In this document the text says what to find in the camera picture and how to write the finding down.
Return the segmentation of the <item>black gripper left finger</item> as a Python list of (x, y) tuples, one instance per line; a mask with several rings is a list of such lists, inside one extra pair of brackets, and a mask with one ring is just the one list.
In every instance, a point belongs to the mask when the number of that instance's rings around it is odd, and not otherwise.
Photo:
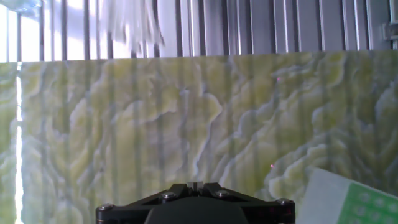
[(176, 200), (191, 197), (195, 194), (195, 183), (173, 184), (169, 189), (160, 191), (146, 198), (127, 205), (105, 203), (95, 210), (96, 224), (144, 223), (149, 212)]

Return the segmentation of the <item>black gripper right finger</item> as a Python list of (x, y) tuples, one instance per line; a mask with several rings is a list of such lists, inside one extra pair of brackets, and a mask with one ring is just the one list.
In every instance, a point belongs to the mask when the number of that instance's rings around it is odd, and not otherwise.
[(196, 182), (195, 195), (204, 200), (200, 213), (217, 215), (223, 223), (295, 223), (295, 202), (286, 198), (264, 201), (216, 182)]

